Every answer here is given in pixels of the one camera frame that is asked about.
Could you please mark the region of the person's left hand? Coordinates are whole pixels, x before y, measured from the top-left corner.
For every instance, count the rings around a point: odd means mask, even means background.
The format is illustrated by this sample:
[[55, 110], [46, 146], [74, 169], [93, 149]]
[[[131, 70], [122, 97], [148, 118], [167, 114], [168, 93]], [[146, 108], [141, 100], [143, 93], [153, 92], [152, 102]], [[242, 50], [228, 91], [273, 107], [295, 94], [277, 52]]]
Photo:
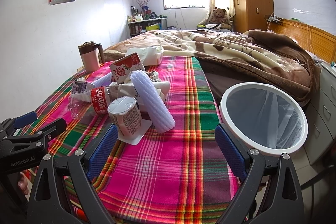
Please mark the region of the person's left hand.
[[29, 193], [28, 181], [23, 173], [19, 174], [18, 187], [25, 196], [28, 195]]

